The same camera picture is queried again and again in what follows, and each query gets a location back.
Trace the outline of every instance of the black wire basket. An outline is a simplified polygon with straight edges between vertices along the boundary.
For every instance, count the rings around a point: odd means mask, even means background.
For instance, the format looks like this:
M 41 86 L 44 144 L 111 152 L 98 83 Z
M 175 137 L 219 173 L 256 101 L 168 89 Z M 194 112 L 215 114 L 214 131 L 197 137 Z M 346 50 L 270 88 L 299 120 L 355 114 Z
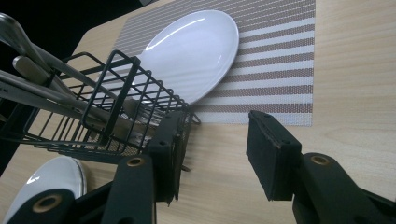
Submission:
M 178 136 L 174 138 L 178 143 L 174 144 L 185 150 L 191 124 L 200 123 L 199 119 L 183 99 L 166 89 L 149 70 L 144 70 L 137 57 L 128 57 L 113 50 L 106 63 L 87 52 L 65 61 L 82 58 L 88 58 L 97 64 L 80 71 L 88 77 L 100 73 L 95 88 L 57 71 L 53 74 L 60 74 L 76 99 L 87 103 L 88 106 L 83 111 L 69 108 L 80 113 L 81 119 L 34 108 L 22 132 L 13 132 L 10 122 L 20 114 L 17 106 L 7 122 L 1 125 L 0 138 L 83 160 L 117 163 L 122 157 L 144 152 L 157 130 L 163 125 L 169 125 L 169 122 L 163 120 L 173 119 L 176 124 L 172 132 Z M 100 87 L 113 92 L 117 98 L 107 95 Z M 92 115 L 98 110 L 106 119 Z

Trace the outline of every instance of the white plate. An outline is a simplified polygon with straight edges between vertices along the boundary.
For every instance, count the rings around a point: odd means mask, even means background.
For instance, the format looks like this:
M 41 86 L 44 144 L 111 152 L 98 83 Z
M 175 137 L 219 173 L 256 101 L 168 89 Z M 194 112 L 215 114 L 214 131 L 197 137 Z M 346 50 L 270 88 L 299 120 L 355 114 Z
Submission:
M 141 66 L 162 80 L 166 89 L 193 104 L 221 81 L 233 64 L 238 45 L 234 20 L 224 12 L 206 10 L 174 21 L 138 57 Z
M 30 176 L 18 192 L 8 209 L 4 223 L 7 223 L 26 201 L 48 189 L 69 189 L 75 198 L 85 194 L 86 180 L 81 164 L 66 156 L 47 161 Z

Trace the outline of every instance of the dark background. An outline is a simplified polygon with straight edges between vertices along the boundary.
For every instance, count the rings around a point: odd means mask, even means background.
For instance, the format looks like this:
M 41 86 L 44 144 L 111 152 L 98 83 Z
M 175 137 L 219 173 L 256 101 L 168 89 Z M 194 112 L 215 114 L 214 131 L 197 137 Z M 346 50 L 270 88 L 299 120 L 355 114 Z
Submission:
M 0 12 L 17 20 L 31 42 L 60 59 L 71 56 L 79 40 L 92 27 L 141 7 L 139 0 L 0 1 Z M 16 56 L 14 49 L 0 42 L 1 70 L 16 75 L 12 67 Z M 8 118 L 14 108 L 13 102 L 0 99 L 1 115 Z M 23 108 L 20 118 L 12 123 L 13 130 L 21 129 L 30 112 L 30 107 Z M 16 143 L 0 139 L 0 175 L 17 147 Z

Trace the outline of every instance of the wooden tabletop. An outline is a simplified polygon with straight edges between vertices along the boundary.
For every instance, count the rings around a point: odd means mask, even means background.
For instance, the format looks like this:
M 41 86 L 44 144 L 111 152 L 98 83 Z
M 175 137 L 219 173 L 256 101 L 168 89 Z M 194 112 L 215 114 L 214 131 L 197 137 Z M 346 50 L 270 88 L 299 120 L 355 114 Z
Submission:
M 104 61 L 129 17 L 171 1 L 91 29 L 76 52 Z M 316 7 L 313 126 L 287 128 L 303 153 L 335 158 L 361 188 L 395 200 L 396 3 L 317 0 Z M 178 202 L 158 203 L 158 223 L 295 223 L 291 202 L 267 202 L 246 156 L 247 136 L 247 125 L 193 126 L 184 162 L 191 171 L 181 176 Z M 57 156 L 19 147 L 0 178 L 0 219 L 29 176 Z M 116 168 L 83 164 L 89 189 Z

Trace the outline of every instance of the striped placemat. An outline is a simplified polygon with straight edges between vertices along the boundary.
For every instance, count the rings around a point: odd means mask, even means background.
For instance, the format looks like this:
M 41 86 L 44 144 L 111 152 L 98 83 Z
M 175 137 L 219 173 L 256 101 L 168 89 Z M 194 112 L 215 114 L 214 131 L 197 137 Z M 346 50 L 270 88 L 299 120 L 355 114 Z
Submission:
M 193 105 L 201 121 L 248 123 L 248 112 L 254 109 L 284 125 L 310 126 L 315 0 L 177 0 L 130 18 L 113 49 L 139 55 L 167 25 L 205 9 L 229 14 L 240 43 L 228 74 Z

